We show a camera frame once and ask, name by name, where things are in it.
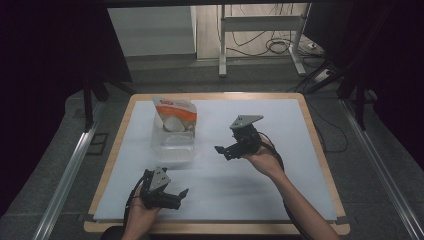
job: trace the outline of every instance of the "person's right hand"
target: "person's right hand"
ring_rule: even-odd
[[[261,136],[262,141],[270,146],[271,143]],[[266,149],[265,147],[260,147],[259,150],[255,154],[245,154],[242,156],[243,158],[249,160],[250,163],[258,170],[260,173],[272,177],[276,174],[284,173],[283,169],[281,169],[278,160],[272,155],[272,153]]]

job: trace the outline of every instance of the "white wall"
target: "white wall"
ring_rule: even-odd
[[[195,53],[194,7],[108,9],[124,56]]]

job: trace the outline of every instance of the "white metal frame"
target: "white metal frame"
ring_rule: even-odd
[[[290,44],[289,52],[293,59],[299,76],[305,76],[306,71],[299,58],[297,49],[300,37],[305,27],[310,3],[308,3],[300,16],[248,16],[248,17],[226,17],[225,5],[221,5],[221,46],[219,54],[219,76],[227,75],[227,57],[225,47],[226,32],[248,32],[248,31],[296,31],[293,43]]]

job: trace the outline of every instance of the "forearm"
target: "forearm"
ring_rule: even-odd
[[[334,229],[290,182],[283,171],[270,176],[299,225],[314,240],[339,239]]]

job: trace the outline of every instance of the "transparent plastic container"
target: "transparent plastic container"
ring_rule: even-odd
[[[168,132],[156,114],[152,128],[151,147],[163,166],[187,163],[194,159],[194,132]]]

